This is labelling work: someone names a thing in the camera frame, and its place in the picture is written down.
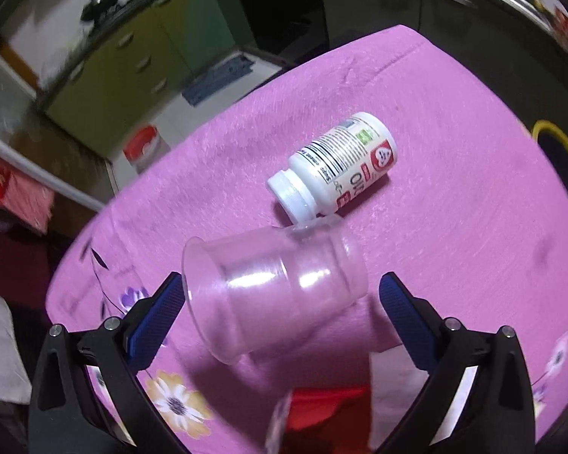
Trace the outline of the white paper napkin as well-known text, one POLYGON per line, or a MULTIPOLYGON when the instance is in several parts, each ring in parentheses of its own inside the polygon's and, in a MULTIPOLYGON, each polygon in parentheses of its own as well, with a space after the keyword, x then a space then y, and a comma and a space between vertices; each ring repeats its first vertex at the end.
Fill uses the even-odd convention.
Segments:
MULTIPOLYGON (((368 447, 375 452, 417 398, 428 373, 414 366, 403 345, 372 353, 370 363, 371 430, 368 447)), ((460 419, 473 385, 477 367, 467 367, 432 443, 448 438, 460 419)))

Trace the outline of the red crushed can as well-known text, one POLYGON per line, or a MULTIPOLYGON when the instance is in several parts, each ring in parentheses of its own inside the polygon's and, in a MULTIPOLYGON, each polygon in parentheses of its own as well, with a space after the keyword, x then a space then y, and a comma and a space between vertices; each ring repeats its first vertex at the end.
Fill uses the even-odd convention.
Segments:
POLYGON ((370 386, 293 389, 275 406, 267 453, 368 453, 370 386))

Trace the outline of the clear plastic cup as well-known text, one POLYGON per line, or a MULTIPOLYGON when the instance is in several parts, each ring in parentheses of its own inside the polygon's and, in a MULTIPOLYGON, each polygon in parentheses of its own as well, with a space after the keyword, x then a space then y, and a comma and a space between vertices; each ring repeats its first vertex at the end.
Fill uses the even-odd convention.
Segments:
POLYGON ((338 215, 183 249, 186 306, 225 364, 305 333, 367 293, 363 253, 338 215))

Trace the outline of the white pill bottle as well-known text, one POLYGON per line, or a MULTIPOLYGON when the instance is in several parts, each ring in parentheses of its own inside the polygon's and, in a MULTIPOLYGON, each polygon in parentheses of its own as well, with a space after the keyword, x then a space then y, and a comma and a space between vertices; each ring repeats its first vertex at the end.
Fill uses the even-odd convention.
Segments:
POLYGON ((296 151, 267 185, 291 221, 300 224, 336 213, 397 161, 388 127, 374 115, 358 112, 296 151))

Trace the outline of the yellow rimmed trash bin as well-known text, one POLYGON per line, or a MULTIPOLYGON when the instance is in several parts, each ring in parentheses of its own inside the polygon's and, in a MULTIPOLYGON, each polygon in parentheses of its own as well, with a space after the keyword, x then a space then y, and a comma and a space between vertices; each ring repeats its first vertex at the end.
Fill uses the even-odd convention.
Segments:
POLYGON ((554 123, 535 122, 532 139, 544 152, 568 191, 568 136, 554 123))

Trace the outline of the red apron hanging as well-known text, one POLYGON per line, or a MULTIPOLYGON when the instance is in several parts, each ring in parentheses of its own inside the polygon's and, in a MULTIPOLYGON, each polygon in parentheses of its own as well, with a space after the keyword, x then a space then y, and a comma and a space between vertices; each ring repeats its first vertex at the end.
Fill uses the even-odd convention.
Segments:
POLYGON ((36 234, 46 234, 55 193, 0 159, 0 228, 20 224, 36 234))

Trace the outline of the pink floral tablecloth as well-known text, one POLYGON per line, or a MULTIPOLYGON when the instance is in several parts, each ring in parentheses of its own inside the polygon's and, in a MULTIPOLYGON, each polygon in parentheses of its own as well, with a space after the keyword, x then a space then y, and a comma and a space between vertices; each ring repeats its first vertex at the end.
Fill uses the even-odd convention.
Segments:
POLYGON ((122 312, 207 241, 287 217, 268 190, 288 157, 357 112, 399 159, 343 210, 368 285, 394 272, 440 314, 512 326, 543 390, 537 432, 568 405, 568 193, 538 144, 475 76, 397 26, 313 59, 205 123, 123 189, 70 246, 46 299, 70 331, 122 312))

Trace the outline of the red lidded jar on floor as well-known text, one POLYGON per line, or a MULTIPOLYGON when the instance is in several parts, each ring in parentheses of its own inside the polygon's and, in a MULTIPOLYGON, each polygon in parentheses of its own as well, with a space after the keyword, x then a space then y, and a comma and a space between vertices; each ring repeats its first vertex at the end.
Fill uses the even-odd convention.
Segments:
POLYGON ((170 146, 154 125, 146 125, 137 130, 123 149, 125 158, 138 174, 147 171, 169 152, 170 146))

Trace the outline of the blue floor mat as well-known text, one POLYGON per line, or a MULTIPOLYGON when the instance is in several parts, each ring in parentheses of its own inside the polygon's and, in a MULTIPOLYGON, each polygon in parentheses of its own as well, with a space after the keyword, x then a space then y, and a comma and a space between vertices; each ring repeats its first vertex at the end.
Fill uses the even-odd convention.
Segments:
POLYGON ((237 54, 222 64, 215 66, 186 86, 181 95, 192 106, 197 107, 202 101, 235 81, 252 72, 254 61, 246 55, 237 54))

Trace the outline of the black wok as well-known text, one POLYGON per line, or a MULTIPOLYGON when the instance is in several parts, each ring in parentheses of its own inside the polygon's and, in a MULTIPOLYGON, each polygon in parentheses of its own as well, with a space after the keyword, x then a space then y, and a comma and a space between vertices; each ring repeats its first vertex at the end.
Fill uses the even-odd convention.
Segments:
POLYGON ((97 23, 112 8, 117 7, 120 0, 89 0, 83 7, 81 21, 83 23, 97 23))

